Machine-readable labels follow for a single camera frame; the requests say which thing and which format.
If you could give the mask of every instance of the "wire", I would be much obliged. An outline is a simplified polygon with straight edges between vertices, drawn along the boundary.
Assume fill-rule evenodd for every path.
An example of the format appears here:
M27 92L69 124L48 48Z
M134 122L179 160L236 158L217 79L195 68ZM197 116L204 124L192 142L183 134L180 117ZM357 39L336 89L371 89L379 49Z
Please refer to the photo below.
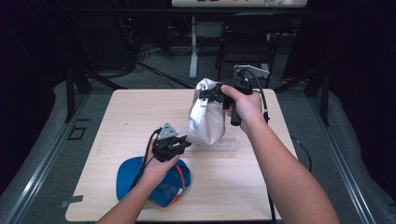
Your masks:
M160 49L158 48L158 46L156 46L155 44L146 44L145 46L143 46L140 50L140 53L146 53L146 52L151 52L155 49Z
M309 160L308 170L309 170L309 172L311 172L312 171L312 158L311 158L311 155L309 154L309 151L306 150L306 148L303 146L303 143L301 143L297 138L293 137L292 135L290 135L290 138L292 140L294 140L298 145L300 145L300 147L306 153L306 156L308 157L308 160Z
M242 70L240 70L240 72L244 72L244 71L247 71L248 73L250 73L250 74L254 77L254 80L256 81L257 85L259 86L260 94L261 94L261 96L262 96L262 105L263 105L263 107L264 107L263 116L264 116L265 122L268 123L268 120L269 120L270 118L268 117L268 107L267 107L267 103L266 103L266 101L265 101L265 96L264 96L264 92L263 92L263 90L262 90L262 85L260 84L260 82L259 82L259 80L257 79L256 75L254 75L253 73L251 73L250 71L248 71L248 70L245 69L245 68L242 69ZM268 194L268 202L269 202L269 204L270 204L270 209L271 209L272 223L273 223L273 224L276 224L276 213L275 213L274 202L272 201L270 192L269 192L268 190L267 190L267 194Z
M72 28L72 30L74 31L76 37L79 40L79 43L81 43L81 46L84 48L87 56L89 56L91 58L91 60L94 61L95 63L97 63L97 65L100 66L102 69L109 70L109 68L107 66L103 65L103 62L101 62L101 60L97 58L97 55L95 55L92 52L92 48L89 46L89 44L87 44L87 42L85 42L84 38L79 33L78 25L73 21L73 19L69 18L67 20L67 22L70 25L70 27ZM133 70L134 70L134 65L133 64L129 64L126 68L120 70L116 74L112 74L112 75L108 75L108 76L102 76L102 77L105 77L107 79L111 79L111 78L114 78L114 77L124 77L124 76L128 75L130 72L132 72Z
M188 49L186 49L186 50L184 50L183 52L177 52L175 49L181 49L181 48L188 48ZM174 52L175 54L179 54L179 55L182 55L182 54L185 54L185 53L188 53L190 50L191 50L191 48L192 48L192 45L189 45L189 46L186 46L186 47L182 47L182 46L180 46L180 47L170 47L170 49L172 50L172 52Z
M166 80L164 77L162 76L158 76L160 79L162 79L164 82L168 83L169 86L173 87L174 89L177 89L176 86L174 86L172 83L170 83L168 80Z
M158 75L160 77L168 78L168 79L176 82L177 84L179 84L179 85L181 85L181 86L183 86L183 87L185 87L187 89L194 89L195 88L195 85L190 83L190 82L186 82L186 81L180 80L178 78L171 77L171 76L165 74L164 72L162 72L162 71L160 71L158 69L155 69L153 67L150 67L150 66L148 66L146 64L143 64L141 62L137 62L137 64L141 65L143 68L149 70L150 72L152 72L152 73L154 73L154 74L156 74L156 75Z
M154 137L155 134L158 134L161 131L161 129L162 128L159 128L151 134L151 137L148 140L148 145L146 146L146 153L145 153L145 157L143 158L142 166L140 167L139 172L137 172L137 175L134 177L134 181L132 182L131 187L129 187L129 191L131 191L131 189L133 189L134 186L136 186L137 181L140 179L140 177L142 177L143 173L145 172L145 168L148 166L149 162L151 162L151 160L155 157L155 155L154 155L147 162L148 155L149 155L149 146L151 144L152 138Z
M244 72L244 71L250 73L250 74L254 77L254 80L256 81L257 85L259 86L260 94L261 94L261 96L262 96L262 105L263 105L263 107L264 107L264 113L263 113L263 115L264 115L265 122L268 123L268 120L269 120L270 118L269 118L269 116L268 116L268 107L267 107L267 102L265 101L264 92L263 92L263 90L262 90L262 84L260 84L260 82L259 82L259 80L257 79L256 75L254 75L252 72L250 72L250 71L247 70L246 68L244 68L244 69L241 70L241 72Z
M184 22L186 22L187 28L189 28L189 31L190 31L190 34L191 34L191 33L192 33L192 31L191 31L191 28L190 28L190 23L189 23L189 22L187 22L187 19L186 19L186 17L183 17L183 19L184 19Z

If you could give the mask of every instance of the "blue baseball cap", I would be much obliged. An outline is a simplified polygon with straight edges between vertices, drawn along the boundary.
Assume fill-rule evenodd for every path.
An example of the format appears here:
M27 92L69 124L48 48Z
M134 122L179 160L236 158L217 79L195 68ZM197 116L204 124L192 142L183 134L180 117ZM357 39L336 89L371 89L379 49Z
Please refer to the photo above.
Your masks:
M134 157L124 161L117 173L116 192L119 201L129 192L129 188L142 166L143 157ZM149 198L162 207L177 201L191 183L190 169L182 160L173 166L163 181L151 192Z

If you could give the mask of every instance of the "wooden table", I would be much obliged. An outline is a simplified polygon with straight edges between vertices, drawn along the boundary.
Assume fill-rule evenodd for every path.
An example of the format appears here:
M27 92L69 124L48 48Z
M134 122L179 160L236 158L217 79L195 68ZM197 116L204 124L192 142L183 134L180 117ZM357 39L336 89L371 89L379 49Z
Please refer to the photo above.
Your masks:
M288 128L271 90L264 90L269 124L295 155ZM120 165L145 153L149 136L169 122L187 131L193 90L114 91L92 145L74 196L69 221L96 221L117 202L116 177ZM162 208L148 201L141 221L215 221L270 219L266 187L245 133L226 119L224 141L207 147L188 147L182 160L191 169L191 186L176 203Z

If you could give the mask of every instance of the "white fabric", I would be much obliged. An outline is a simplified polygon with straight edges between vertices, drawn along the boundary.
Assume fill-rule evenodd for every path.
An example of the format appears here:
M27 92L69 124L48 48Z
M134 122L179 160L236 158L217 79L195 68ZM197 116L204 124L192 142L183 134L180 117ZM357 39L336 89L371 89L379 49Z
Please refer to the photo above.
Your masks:
M186 139L188 142L212 145L224 135L225 111L222 109L222 103L215 101L208 103L207 99L199 99L201 91L211 90L217 83L204 78L195 87Z

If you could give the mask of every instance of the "chair leg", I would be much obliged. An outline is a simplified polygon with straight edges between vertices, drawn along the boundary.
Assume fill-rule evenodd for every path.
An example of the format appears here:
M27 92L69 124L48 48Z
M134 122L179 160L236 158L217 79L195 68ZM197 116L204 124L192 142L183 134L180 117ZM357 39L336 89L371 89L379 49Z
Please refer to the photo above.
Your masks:
M270 85L270 79L271 79L271 72L268 74L268 77L265 81L265 89L268 89L268 86Z
M218 67L219 67L219 55L216 57L215 69L218 69Z
M219 63L218 63L218 81L220 81L221 80L221 60L219 60Z

